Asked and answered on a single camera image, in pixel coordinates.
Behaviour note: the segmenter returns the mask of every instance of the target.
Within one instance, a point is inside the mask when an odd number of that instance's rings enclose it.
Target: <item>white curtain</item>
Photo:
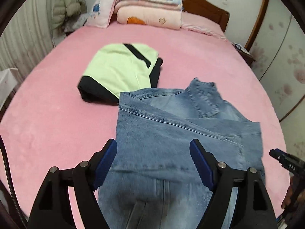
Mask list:
[[[17,68],[20,84],[53,49],[50,26],[54,2],[26,0],[0,37],[0,70]]]

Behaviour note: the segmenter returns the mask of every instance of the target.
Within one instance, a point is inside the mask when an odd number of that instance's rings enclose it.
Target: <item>stack of bedding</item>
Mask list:
[[[112,14],[121,24],[180,29],[182,0],[96,0],[87,25],[106,28]]]
[[[179,29],[182,0],[116,0],[114,13],[119,23]]]

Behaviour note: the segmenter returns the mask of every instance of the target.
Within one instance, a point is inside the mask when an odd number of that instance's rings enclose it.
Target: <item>beige puffer jacket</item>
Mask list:
[[[52,29],[60,27],[66,17],[87,12],[85,0],[55,0],[52,17]]]

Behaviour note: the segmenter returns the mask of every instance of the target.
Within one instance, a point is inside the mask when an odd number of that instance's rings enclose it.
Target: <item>wooden bed frame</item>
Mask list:
[[[207,0],[182,0],[183,11],[200,15],[220,25],[222,31],[226,30],[230,14],[229,12],[214,6]]]

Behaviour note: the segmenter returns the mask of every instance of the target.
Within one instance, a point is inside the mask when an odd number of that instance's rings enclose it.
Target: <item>orange pattern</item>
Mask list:
[[[136,17],[129,17],[127,20],[127,24],[141,24],[146,25],[146,23]]]

